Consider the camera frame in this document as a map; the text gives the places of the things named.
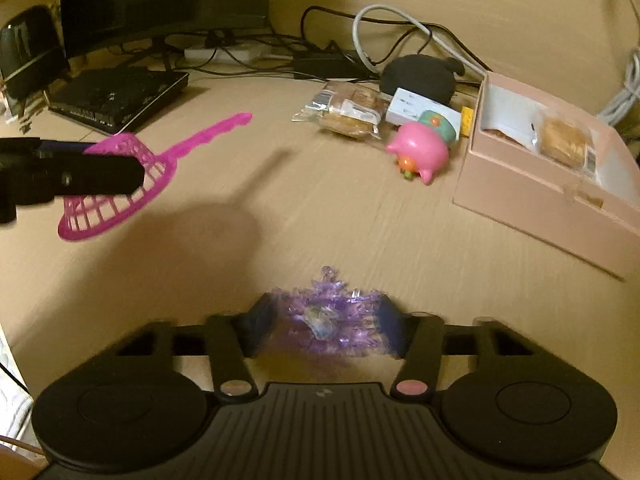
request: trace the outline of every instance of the pink box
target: pink box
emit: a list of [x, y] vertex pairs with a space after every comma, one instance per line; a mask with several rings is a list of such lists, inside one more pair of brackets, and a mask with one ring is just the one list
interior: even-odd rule
[[[591, 131], [597, 184], [486, 132], [531, 135], [535, 117], [545, 109]], [[513, 79], [489, 73], [482, 84], [453, 200], [620, 278], [640, 267], [640, 170], [618, 133], [584, 110]]]

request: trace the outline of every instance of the wooden desk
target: wooden desk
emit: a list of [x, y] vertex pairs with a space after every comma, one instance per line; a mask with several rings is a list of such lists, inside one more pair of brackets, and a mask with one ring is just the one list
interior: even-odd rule
[[[459, 324], [503, 320], [601, 382], [620, 410], [603, 463], [640, 479], [640, 276], [619, 282], [453, 205], [460, 158], [426, 187], [404, 181], [380, 150], [290, 122], [318, 88], [196, 75], [140, 133], [153, 150], [239, 111], [254, 121], [183, 159], [142, 213], [74, 244], [56, 234], [60, 203], [18, 212], [0, 233], [0, 320], [31, 390], [148, 320], [195, 323], [243, 310], [261, 292], [306, 286], [332, 265], [351, 285], [384, 290], [409, 310]], [[102, 138], [46, 112], [32, 134]], [[398, 367], [386, 356], [332, 367], [290, 356], [254, 364], [261, 380], [387, 384]]]

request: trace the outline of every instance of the power adapter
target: power adapter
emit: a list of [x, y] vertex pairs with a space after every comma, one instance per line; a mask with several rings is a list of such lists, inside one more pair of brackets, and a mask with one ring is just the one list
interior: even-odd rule
[[364, 79], [371, 77], [371, 72], [363, 65], [355, 50], [342, 52], [295, 52], [292, 70], [307, 75], [295, 74], [295, 79], [344, 78]]

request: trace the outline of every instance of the purple plastic package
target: purple plastic package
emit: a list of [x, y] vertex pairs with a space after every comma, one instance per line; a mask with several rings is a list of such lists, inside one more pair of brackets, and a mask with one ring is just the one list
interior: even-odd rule
[[374, 318], [380, 293], [347, 290], [335, 269], [323, 267], [321, 272], [322, 280], [312, 281], [313, 288], [273, 291], [284, 329], [280, 335], [288, 344], [314, 354], [362, 356], [385, 351]]

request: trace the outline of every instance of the orange beak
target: orange beak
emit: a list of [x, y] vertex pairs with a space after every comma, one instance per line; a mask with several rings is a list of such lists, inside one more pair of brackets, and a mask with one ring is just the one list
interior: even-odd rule
[[398, 166], [403, 171], [411, 171], [415, 173], [417, 171], [417, 167], [415, 165], [415, 161], [408, 156], [399, 156], [398, 157]]

